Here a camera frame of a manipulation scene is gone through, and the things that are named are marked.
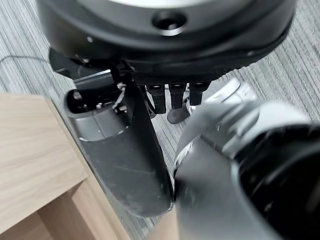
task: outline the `wooden shelf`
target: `wooden shelf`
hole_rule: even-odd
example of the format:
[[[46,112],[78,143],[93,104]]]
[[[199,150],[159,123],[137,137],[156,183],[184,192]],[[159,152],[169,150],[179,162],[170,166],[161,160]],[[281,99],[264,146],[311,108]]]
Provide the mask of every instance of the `wooden shelf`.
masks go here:
[[[129,240],[53,104],[0,94],[0,240]]]

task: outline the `striped carpet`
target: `striped carpet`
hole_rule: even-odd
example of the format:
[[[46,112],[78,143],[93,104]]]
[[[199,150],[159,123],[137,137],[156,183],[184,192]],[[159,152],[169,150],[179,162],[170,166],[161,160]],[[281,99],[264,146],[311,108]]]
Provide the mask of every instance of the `striped carpet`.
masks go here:
[[[0,59],[33,56],[47,59],[48,43],[39,28],[35,0],[0,1]],[[282,100],[320,120],[320,0],[301,0],[289,37],[265,59],[236,70],[214,82],[206,95],[230,77],[246,81],[260,99]],[[60,108],[64,93],[73,83],[36,59],[7,57],[0,61],[0,92],[40,94]],[[152,120],[168,168],[173,168],[175,148],[185,123],[170,125],[165,115]],[[145,237],[157,219],[128,214],[108,194],[116,213],[133,240]]]

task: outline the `screw hole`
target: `screw hole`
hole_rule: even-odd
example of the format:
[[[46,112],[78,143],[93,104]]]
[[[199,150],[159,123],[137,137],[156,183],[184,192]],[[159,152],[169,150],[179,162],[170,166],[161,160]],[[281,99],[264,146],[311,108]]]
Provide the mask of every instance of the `screw hole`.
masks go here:
[[[186,23],[187,18],[175,12],[160,12],[152,21],[153,26],[164,36],[175,36],[182,33]]]

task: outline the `black cable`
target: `black cable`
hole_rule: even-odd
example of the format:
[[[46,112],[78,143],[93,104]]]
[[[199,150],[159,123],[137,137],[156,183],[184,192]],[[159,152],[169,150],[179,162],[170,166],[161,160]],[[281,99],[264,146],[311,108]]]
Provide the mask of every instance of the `black cable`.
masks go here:
[[[46,63],[50,63],[48,60],[41,58],[41,57],[37,57],[37,56],[26,56],[26,55],[7,55],[3,58],[0,59],[0,65],[7,59],[33,59],[33,60],[37,60],[40,62],[46,62]]]

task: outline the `scratch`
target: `scratch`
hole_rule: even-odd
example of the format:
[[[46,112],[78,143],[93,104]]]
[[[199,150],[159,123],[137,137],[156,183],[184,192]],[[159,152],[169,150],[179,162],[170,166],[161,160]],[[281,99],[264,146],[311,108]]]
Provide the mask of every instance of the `scratch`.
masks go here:
[[[125,167],[125,166],[115,166],[116,169],[121,169],[123,171],[127,171],[127,172],[132,172],[132,173],[137,173],[137,174],[146,174],[146,175],[153,175],[156,173],[156,171],[143,171],[143,170],[136,170],[136,169],[131,169],[129,167]]]

